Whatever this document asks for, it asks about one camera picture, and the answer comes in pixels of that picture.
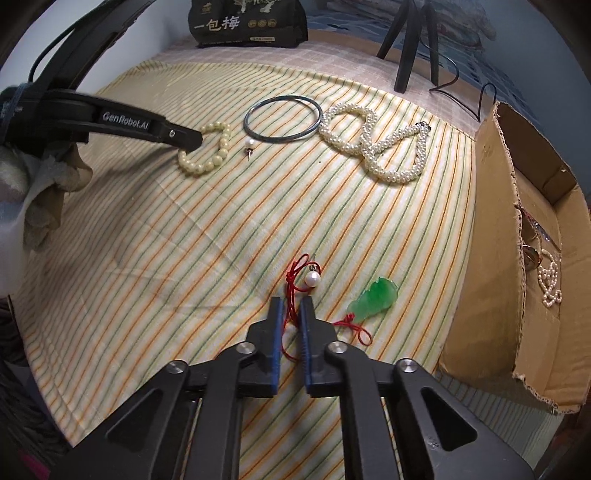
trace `black bag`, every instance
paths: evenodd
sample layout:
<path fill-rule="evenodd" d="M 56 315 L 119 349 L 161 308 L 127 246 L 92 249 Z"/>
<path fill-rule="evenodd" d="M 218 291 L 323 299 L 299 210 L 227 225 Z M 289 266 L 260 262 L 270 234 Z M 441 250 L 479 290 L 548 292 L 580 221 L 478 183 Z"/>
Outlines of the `black bag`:
<path fill-rule="evenodd" d="M 308 40 L 299 0 L 193 0 L 189 29 L 199 47 L 297 47 Z"/>

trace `green pendant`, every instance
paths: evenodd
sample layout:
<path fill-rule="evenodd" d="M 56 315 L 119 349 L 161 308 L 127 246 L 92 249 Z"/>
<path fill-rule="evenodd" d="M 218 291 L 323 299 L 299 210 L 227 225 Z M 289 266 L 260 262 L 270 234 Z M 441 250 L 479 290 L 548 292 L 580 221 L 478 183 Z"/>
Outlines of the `green pendant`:
<path fill-rule="evenodd" d="M 369 286 L 361 296 L 352 301 L 347 308 L 347 313 L 355 315 L 354 322 L 371 317 L 390 306 L 398 298 L 398 287 L 387 278 L 380 277 Z"/>

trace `metal screw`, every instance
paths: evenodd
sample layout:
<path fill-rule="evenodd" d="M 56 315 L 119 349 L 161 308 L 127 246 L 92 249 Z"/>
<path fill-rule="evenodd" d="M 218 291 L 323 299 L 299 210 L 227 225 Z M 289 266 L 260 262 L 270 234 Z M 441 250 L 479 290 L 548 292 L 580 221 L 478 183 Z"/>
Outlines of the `metal screw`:
<path fill-rule="evenodd" d="M 181 374 L 184 372 L 185 363 L 182 360 L 173 360 L 166 365 L 166 371 L 169 374 Z"/>
<path fill-rule="evenodd" d="M 403 372 L 411 374 L 413 372 L 416 372 L 417 369 L 418 363 L 416 363 L 414 360 L 410 358 L 403 358 L 402 360 L 400 360 L 400 370 L 402 370 Z"/>
<path fill-rule="evenodd" d="M 236 345 L 236 351 L 238 351 L 238 353 L 242 353 L 244 355 L 246 355 L 247 353 L 253 353 L 256 350 L 256 347 L 254 346 L 254 344 L 250 343 L 250 342 L 242 342 L 239 343 L 238 345 Z"/>
<path fill-rule="evenodd" d="M 333 353 L 345 353 L 347 351 L 347 344 L 345 342 L 330 342 L 329 350 Z"/>

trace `open cardboard box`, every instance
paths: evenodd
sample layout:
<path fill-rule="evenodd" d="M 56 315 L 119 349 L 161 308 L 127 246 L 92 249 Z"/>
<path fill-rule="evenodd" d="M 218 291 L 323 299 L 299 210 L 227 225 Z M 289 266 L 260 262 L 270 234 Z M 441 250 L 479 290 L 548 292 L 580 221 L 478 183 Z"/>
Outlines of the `open cardboard box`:
<path fill-rule="evenodd" d="M 591 223 L 583 193 L 550 143 L 504 103 L 478 129 L 475 152 L 470 257 L 440 366 L 519 403 L 577 411 L 591 381 Z M 556 245 L 536 235 L 520 208 Z M 561 259 L 562 303 L 542 304 L 523 244 Z"/>

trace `pearl necklace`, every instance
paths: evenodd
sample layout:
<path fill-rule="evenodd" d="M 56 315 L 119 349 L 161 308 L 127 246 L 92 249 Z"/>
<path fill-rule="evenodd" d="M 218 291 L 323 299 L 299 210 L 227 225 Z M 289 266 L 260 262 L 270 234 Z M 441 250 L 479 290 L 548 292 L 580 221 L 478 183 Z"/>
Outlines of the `pearl necklace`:
<path fill-rule="evenodd" d="M 343 113 L 355 113 L 365 118 L 359 142 L 346 142 L 329 130 L 330 121 L 336 115 Z M 324 138 L 324 141 L 334 146 L 341 153 L 363 156 L 365 168 L 382 181 L 403 184 L 416 180 L 423 172 L 427 161 L 427 134 L 431 131 L 431 127 L 425 122 L 419 122 L 415 125 L 409 125 L 401 130 L 397 130 L 388 135 L 384 140 L 373 143 L 371 136 L 377 122 L 377 114 L 369 108 L 355 105 L 354 103 L 338 103 L 330 107 L 322 115 L 318 133 Z M 416 158 L 414 165 L 409 170 L 385 170 L 378 164 L 376 160 L 378 154 L 394 146 L 394 144 L 403 138 L 413 137 L 415 135 L 417 136 Z"/>
<path fill-rule="evenodd" d="M 215 122 L 212 124 L 203 125 L 199 128 L 202 134 L 214 132 L 216 130 L 222 131 L 222 137 L 219 143 L 219 149 L 211 160 L 205 163 L 192 162 L 187 159 L 187 152 L 179 150 L 177 154 L 178 165 L 187 173 L 191 175 L 201 175 L 212 171 L 215 167 L 219 167 L 228 156 L 228 141 L 232 135 L 232 130 L 229 124 L 225 122 Z"/>
<path fill-rule="evenodd" d="M 538 267 L 538 283 L 542 291 L 544 292 L 544 298 L 542 303 L 546 308 L 550 308 L 554 303 L 560 303 L 562 301 L 562 292 L 556 288 L 558 283 L 558 265 L 554 261 L 554 257 L 550 252 L 542 249 L 542 255 L 545 255 L 550 259 L 550 265 L 548 268 Z"/>

